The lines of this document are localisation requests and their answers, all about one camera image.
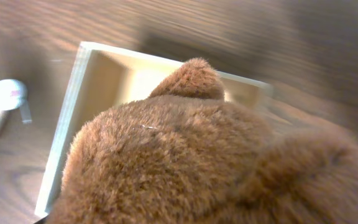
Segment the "brown plush capybara toy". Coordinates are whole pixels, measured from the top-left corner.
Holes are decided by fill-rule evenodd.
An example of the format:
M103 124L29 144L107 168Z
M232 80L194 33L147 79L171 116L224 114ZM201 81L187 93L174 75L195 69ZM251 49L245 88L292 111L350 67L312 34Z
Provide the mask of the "brown plush capybara toy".
M202 58L75 136L48 223L358 223L358 145L276 137Z

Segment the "pig face rattle drum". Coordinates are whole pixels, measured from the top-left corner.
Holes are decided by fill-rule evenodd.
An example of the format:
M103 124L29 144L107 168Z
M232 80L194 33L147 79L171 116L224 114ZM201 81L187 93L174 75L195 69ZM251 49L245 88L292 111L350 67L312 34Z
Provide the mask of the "pig face rattle drum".
M16 109L20 110L24 124L32 122L26 86L15 79L0 80L0 131L9 112Z

